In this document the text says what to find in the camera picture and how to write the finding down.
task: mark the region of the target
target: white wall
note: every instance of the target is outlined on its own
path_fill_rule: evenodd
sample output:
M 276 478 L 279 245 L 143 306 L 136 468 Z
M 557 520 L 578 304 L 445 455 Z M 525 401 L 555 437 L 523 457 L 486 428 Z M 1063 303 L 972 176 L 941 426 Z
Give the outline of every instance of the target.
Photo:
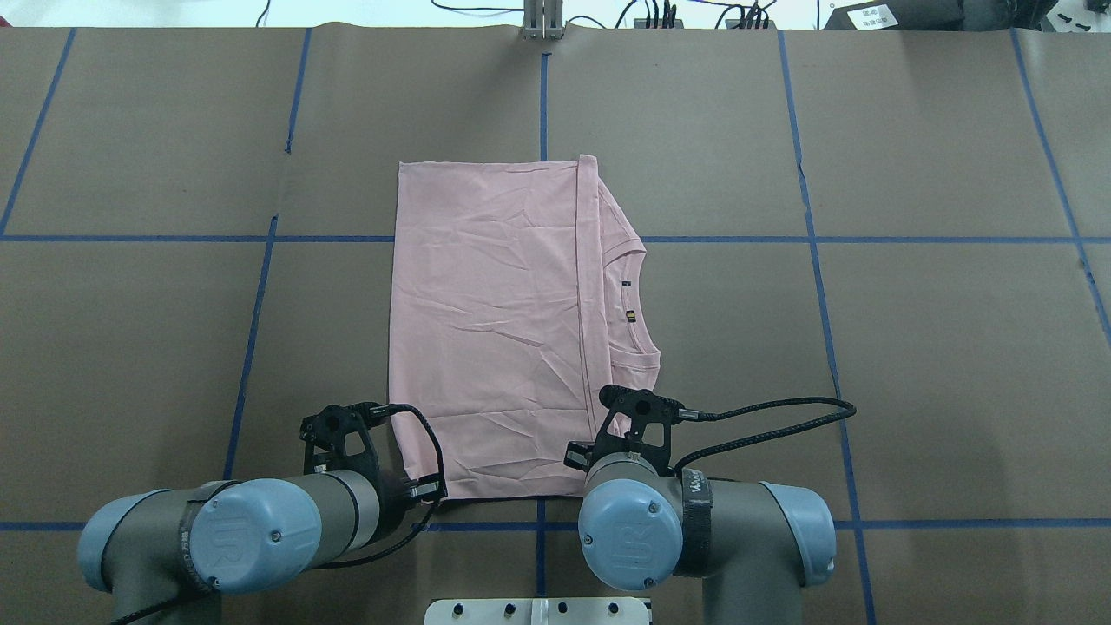
M 521 0 L 440 0 L 456 6 L 521 6 Z M 821 0 L 822 18 L 833 7 L 860 0 Z M 625 0 L 564 0 L 564 17 L 584 13 L 613 26 Z M 0 16 L 21 27 L 252 27 L 266 0 L 0 0 Z M 679 17 L 688 28 L 711 28 L 721 7 L 682 0 Z M 780 28 L 814 28 L 814 0 L 779 0 L 769 14 Z M 644 16 L 643 0 L 625 19 Z M 520 13 L 456 13 L 427 0 L 271 0 L 269 27 L 307 27 L 330 21 L 360 26 L 468 27 L 520 24 Z M 581 22 L 589 26 L 590 22 Z

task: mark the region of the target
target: white mounting plate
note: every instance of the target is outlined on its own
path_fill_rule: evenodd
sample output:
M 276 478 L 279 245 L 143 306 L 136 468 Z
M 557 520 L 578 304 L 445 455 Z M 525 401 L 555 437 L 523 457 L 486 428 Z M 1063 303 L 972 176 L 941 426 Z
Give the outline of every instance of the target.
M 610 604 L 617 606 L 611 612 Z M 512 614 L 506 607 L 512 605 Z M 462 607 L 460 614 L 457 606 Z M 440 599 L 424 625 L 651 625 L 652 613 L 635 597 Z

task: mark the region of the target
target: black cable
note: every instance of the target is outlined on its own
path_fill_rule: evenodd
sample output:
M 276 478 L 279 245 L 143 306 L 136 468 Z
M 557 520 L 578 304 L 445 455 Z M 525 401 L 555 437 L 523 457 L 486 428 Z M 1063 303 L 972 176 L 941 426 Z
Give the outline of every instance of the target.
M 753 2 L 752 7 L 749 8 L 748 16 L 741 14 L 741 21 L 737 23 L 733 28 L 747 28 L 747 29 L 759 29 L 767 28 L 761 26 L 768 21 L 768 11 L 765 11 L 759 2 Z
M 147 606 L 142 609 L 132 612 L 131 614 L 128 614 L 126 616 L 121 616 L 116 621 L 112 621 L 109 625 L 128 625 L 128 623 L 134 623 L 140 618 L 146 618 L 150 616 L 151 614 L 162 612 L 163 609 L 169 609 L 171 607 L 178 607 L 179 605 L 184 605 L 189 602 L 197 601 L 203 596 L 204 595 L 198 593 L 180 594 L 173 597 L 172 599 L 167 599 L 162 603 L 157 603 L 154 605 Z
M 429 2 L 431 2 L 436 7 L 439 7 L 441 9 L 447 9 L 449 11 L 503 11 L 503 12 L 507 12 L 507 13 L 508 12 L 518 12 L 518 13 L 523 13 L 524 12 L 523 8 L 513 9 L 513 8 L 510 8 L 510 7 L 448 7 L 446 4 L 441 4 L 441 3 L 437 2 L 436 0 L 429 0 Z
M 765 443 L 768 441 L 774 441 L 777 438 L 782 438 L 784 436 L 791 436 L 794 434 L 800 434 L 815 427 L 821 427 L 841 420 L 847 420 L 857 414 L 857 407 L 852 404 L 844 402 L 842 400 L 834 400 L 832 397 L 794 397 L 791 400 L 778 400 L 774 402 L 764 402 L 763 404 L 755 404 L 753 406 L 747 406 L 744 409 L 738 409 L 735 411 L 730 411 L 728 413 L 722 413 L 720 415 L 715 414 L 702 414 L 698 421 L 700 422 L 720 422 L 722 420 L 728 420 L 735 417 L 738 415 L 747 415 L 749 413 L 757 413 L 759 411 L 767 411 L 769 409 L 780 409 L 783 406 L 801 406 L 807 404 L 827 404 L 830 406 L 837 406 L 839 410 L 830 413 L 828 415 L 818 417 L 817 420 L 810 420 L 809 422 L 803 422 L 801 424 L 795 424 L 788 427 L 782 427 L 779 430 L 773 430 L 771 432 L 765 432 L 763 434 L 757 434 L 753 436 L 745 436 L 744 438 L 738 438 L 737 441 L 730 441 L 729 443 L 722 443 L 720 445 L 713 445 L 699 450 L 698 452 L 692 452 L 687 454 L 675 463 L 674 472 L 679 474 L 683 471 L 683 467 L 693 463 L 694 461 L 704 458 L 707 456 L 712 456 L 714 454 L 722 454 L 724 452 L 732 452 L 733 450 L 740 450 L 741 447 L 748 447 L 749 445 L 755 445 L 758 443 Z
M 1041 12 L 1042 0 L 1034 0 L 1033 8 L 1030 9 L 1030 30 L 1034 29 L 1034 22 L 1038 21 L 1038 13 Z
M 590 17 L 590 16 L 574 16 L 573 18 L 571 18 L 571 19 L 567 20 L 567 23 L 571 23 L 571 22 L 573 22 L 574 20 L 590 20 L 590 21 L 592 21 L 592 22 L 597 23 L 598 26 L 600 26 L 600 27 L 602 27 L 602 28 L 605 28 L 605 24 L 603 24 L 602 22 L 600 22 L 600 21 L 595 20 L 594 18 L 592 18 L 592 17 Z
M 779 2 L 779 0 L 771 0 L 771 2 L 768 2 L 768 4 L 765 4 L 762 9 L 760 9 L 764 14 L 763 26 L 761 26 L 760 28 L 763 29 L 768 28 L 768 22 L 771 21 L 771 16 L 768 14 L 768 9 L 771 9 L 771 6 L 774 4 L 775 2 Z
M 744 7 L 742 7 L 741 4 L 730 4 L 729 7 L 725 8 L 724 11 L 721 12 L 720 16 L 718 16 L 718 21 L 713 24 L 713 28 L 718 29 L 719 27 L 721 27 L 722 20 L 725 19 L 725 13 L 728 13 L 729 11 L 732 11 L 733 9 L 740 9 L 741 10 L 741 20 L 744 20 Z
M 639 2 L 639 1 L 640 1 L 640 0 L 630 0 L 630 1 L 629 1 L 629 3 L 628 3 L 628 4 L 625 4 L 625 8 L 624 8 L 624 9 L 622 9 L 622 11 L 621 11 L 621 16 L 620 16 L 620 17 L 618 17 L 618 23 L 613 24 L 613 28 L 621 28 L 621 20 L 623 20 L 623 19 L 624 19 L 624 17 L 625 17 L 625 13 L 628 13 L 628 12 L 629 12 L 629 9 L 632 9 L 632 6 L 633 6 L 633 4 L 635 4 L 635 3 L 637 3 L 637 2 Z
M 428 434 L 429 440 L 432 441 L 432 447 L 436 450 L 436 471 L 440 473 L 440 480 L 446 481 L 447 478 L 443 475 L 443 450 L 440 448 L 440 441 L 436 437 L 436 433 L 432 432 L 432 426 L 428 424 L 428 420 L 424 419 L 424 415 L 422 415 L 420 411 L 408 404 L 391 404 L 391 406 L 396 409 L 399 413 L 412 413 L 413 416 L 416 416 L 417 420 L 420 421 L 420 425 L 424 429 L 424 432 Z M 374 555 L 370 555 L 358 560 L 329 562 L 327 564 L 318 566 L 317 568 L 348 568 L 351 566 L 360 566 L 363 564 L 369 564 L 376 561 L 380 561 L 386 556 L 393 554 L 401 547 L 408 545 L 413 538 L 417 537 L 418 534 L 420 534 L 421 532 L 424 531 L 426 527 L 428 527 L 428 522 L 432 518 L 432 515 L 436 514 L 437 508 L 440 507 L 440 502 L 442 501 L 442 498 L 443 498 L 442 495 L 437 495 L 436 500 L 428 507 L 428 512 L 424 513 L 424 517 L 420 520 L 420 523 L 414 525 L 409 535 L 402 538 L 401 541 L 398 541 L 393 546 L 387 550 L 382 550 L 381 552 L 378 552 Z
M 259 24 L 262 23 L 262 18 L 267 17 L 267 13 L 269 12 L 270 12 L 270 0 L 267 0 L 266 8 L 263 8 L 262 12 L 259 13 L 259 19 L 254 20 L 254 28 L 259 28 Z

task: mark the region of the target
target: metal bracket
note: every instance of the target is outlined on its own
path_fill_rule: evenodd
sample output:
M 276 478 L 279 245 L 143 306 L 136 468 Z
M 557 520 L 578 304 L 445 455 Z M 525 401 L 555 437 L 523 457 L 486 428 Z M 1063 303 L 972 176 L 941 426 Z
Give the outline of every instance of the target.
M 563 39 L 563 0 L 524 0 L 524 39 Z
M 650 605 L 635 597 L 440 599 L 424 625 L 651 625 Z

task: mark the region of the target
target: ur logo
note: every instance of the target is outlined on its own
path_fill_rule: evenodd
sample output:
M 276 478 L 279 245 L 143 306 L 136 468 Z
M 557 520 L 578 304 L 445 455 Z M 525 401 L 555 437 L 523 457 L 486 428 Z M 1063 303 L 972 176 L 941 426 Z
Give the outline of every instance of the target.
M 220 554 L 216 566 L 233 565 L 243 557 L 243 548 L 250 540 L 248 527 L 244 517 L 221 518 L 212 524 L 210 544 Z
M 652 527 L 643 523 L 622 523 L 614 527 L 611 557 L 614 566 L 643 568 L 652 562 Z

